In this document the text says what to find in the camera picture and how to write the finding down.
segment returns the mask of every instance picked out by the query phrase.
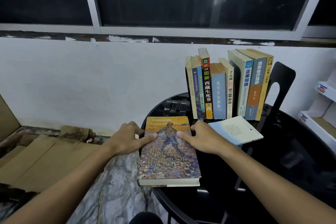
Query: floor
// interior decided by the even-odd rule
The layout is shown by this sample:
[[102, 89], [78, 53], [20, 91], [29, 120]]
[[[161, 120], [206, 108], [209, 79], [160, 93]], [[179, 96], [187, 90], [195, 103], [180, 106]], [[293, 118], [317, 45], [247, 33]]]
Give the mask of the floor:
[[[57, 136], [59, 131], [24, 127], [26, 132]], [[94, 140], [105, 141], [107, 137], [96, 136]], [[114, 223], [128, 224], [139, 212], [153, 212], [167, 223], [168, 213], [151, 193], [150, 188], [137, 184], [139, 153], [118, 156], [106, 165], [99, 178], [91, 186], [74, 211], [68, 224]], [[0, 222], [12, 212], [16, 203], [0, 203]]]

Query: round table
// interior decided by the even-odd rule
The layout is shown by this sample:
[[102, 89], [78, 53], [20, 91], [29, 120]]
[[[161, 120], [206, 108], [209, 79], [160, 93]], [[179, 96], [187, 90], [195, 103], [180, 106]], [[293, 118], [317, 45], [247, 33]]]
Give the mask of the round table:
[[[263, 115], [271, 106], [265, 104]], [[193, 119], [188, 93], [166, 99], [149, 116], [187, 116]], [[141, 126], [145, 129], [146, 118]], [[336, 208], [336, 157], [314, 133], [279, 111], [262, 129], [263, 139], [244, 144], [244, 151], [274, 172]], [[196, 151], [200, 187], [159, 187], [153, 192], [179, 224], [276, 223], [248, 187], [218, 156]]]

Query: person's left hand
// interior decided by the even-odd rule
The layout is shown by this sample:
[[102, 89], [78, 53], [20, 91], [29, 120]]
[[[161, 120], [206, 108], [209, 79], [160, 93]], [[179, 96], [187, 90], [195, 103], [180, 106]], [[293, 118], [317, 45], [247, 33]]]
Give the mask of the person's left hand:
[[143, 137], [144, 134], [145, 130], [140, 129], [134, 121], [129, 124], [124, 123], [113, 136], [102, 144], [102, 147], [110, 151], [112, 156], [127, 155], [158, 137], [156, 133]]

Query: window frame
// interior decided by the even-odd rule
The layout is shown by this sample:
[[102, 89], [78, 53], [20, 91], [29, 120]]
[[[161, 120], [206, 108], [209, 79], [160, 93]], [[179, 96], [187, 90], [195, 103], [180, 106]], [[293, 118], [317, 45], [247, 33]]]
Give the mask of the window frame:
[[0, 23], [0, 30], [20, 30], [56, 33], [87, 33], [111, 35], [143, 35], [173, 37], [215, 37], [226, 39], [267, 39], [300, 40], [302, 37], [336, 38], [336, 27], [308, 26], [319, 0], [306, 0], [294, 29], [290, 30], [244, 30], [213, 28], [165, 28], [165, 27], [122, 27], [102, 26], [97, 0], [87, 0], [91, 14], [92, 26], [45, 25], [45, 24], [11, 24]]

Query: row of upright books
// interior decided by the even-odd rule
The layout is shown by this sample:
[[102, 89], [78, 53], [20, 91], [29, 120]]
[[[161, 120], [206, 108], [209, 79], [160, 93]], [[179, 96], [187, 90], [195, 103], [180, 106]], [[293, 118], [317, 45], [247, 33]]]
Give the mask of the row of upright books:
[[273, 56], [255, 49], [229, 50], [227, 61], [210, 63], [206, 48], [185, 59], [194, 119], [225, 120], [242, 116], [260, 120]]

